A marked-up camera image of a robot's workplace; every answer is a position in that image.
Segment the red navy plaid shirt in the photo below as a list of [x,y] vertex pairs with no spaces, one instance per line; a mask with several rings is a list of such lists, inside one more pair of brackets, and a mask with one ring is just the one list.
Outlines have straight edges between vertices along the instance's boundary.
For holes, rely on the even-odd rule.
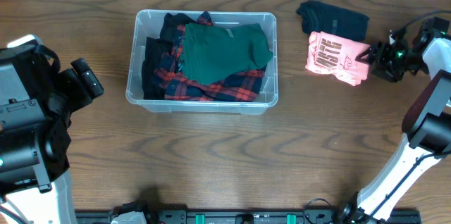
[[[203,12],[195,24],[212,25],[208,12]],[[171,52],[165,52],[154,71],[152,82],[165,90],[164,99],[173,101],[254,101],[261,89],[266,66],[262,69],[234,73],[210,85],[187,79],[181,71],[180,55],[185,26],[177,26]]]

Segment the dark green garment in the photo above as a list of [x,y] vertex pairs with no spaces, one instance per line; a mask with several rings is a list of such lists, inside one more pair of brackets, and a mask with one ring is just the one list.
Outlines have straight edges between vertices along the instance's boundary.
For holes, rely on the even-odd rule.
[[181,71],[187,79],[202,85],[234,73],[262,69],[273,58],[259,24],[226,29],[189,23],[182,46]]

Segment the clear plastic storage container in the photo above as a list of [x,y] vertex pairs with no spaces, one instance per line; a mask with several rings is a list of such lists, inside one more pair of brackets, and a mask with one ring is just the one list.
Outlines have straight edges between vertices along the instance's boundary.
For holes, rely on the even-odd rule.
[[240,113],[244,115],[261,115],[266,109],[278,102],[278,37],[277,20],[269,12],[223,12],[211,11],[209,14],[216,27],[230,29],[253,23],[260,24],[264,31],[268,47],[273,58],[268,62],[259,96],[253,102],[219,102],[219,101],[169,101],[146,100],[142,89],[142,64],[145,59],[145,44],[148,37],[158,38],[166,14],[175,15],[172,10],[141,10],[135,19],[126,99],[134,105],[141,106],[152,113],[198,112],[198,113]]

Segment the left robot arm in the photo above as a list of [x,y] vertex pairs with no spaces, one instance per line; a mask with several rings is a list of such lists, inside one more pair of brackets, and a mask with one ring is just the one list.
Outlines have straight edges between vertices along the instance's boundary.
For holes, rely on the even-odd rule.
[[1,50],[1,214],[8,223],[76,223],[70,117],[103,93],[85,59],[61,70],[35,35]]

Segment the pink printed t-shirt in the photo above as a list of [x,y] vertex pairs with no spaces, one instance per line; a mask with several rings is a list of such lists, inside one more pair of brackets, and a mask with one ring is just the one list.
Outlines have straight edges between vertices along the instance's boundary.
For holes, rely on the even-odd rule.
[[369,47],[326,32],[312,32],[305,68],[320,75],[334,75],[342,82],[357,86],[367,79],[369,65],[357,62],[356,57]]

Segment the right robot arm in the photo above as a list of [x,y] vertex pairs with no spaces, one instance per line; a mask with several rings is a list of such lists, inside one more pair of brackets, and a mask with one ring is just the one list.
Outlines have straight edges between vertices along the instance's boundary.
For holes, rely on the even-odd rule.
[[429,168],[450,155],[450,37],[435,38],[422,59],[431,81],[406,113],[402,139],[366,187],[336,213],[334,223],[384,223],[397,202]]

